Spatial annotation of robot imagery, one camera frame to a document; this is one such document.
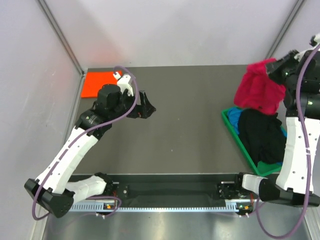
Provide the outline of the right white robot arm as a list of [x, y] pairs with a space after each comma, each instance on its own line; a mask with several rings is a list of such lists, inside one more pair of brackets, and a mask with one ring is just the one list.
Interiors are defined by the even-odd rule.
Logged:
[[233, 192], [245, 198], [251, 192], [264, 202], [293, 207], [318, 207], [312, 172], [320, 139], [320, 46], [291, 51], [266, 66], [267, 74], [286, 88], [287, 138], [283, 164], [275, 182], [248, 173], [239, 175]]

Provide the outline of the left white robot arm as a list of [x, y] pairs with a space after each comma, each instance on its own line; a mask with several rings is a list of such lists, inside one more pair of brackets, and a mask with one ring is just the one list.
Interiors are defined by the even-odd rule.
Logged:
[[69, 179], [87, 152], [98, 143], [112, 124], [124, 117], [147, 119], [156, 108], [140, 90], [138, 96], [116, 84], [106, 84], [97, 98], [75, 123], [71, 134], [51, 164], [35, 179], [29, 178], [25, 190], [33, 199], [56, 218], [66, 215], [80, 201], [101, 196], [109, 198], [115, 187], [107, 174], [98, 172], [87, 179]]

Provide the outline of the red t shirt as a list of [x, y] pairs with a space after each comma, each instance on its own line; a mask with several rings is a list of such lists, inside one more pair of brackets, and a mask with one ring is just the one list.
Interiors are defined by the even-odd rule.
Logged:
[[286, 88], [268, 77], [266, 64], [275, 61], [275, 58], [267, 58], [247, 66], [233, 99], [237, 107], [254, 109], [265, 115], [277, 112]]

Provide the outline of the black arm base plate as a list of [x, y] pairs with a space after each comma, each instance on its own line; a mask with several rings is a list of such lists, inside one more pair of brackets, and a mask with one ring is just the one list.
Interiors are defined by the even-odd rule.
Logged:
[[123, 208], [224, 207], [226, 200], [248, 199], [236, 189], [234, 173], [105, 174], [100, 197], [115, 196]]

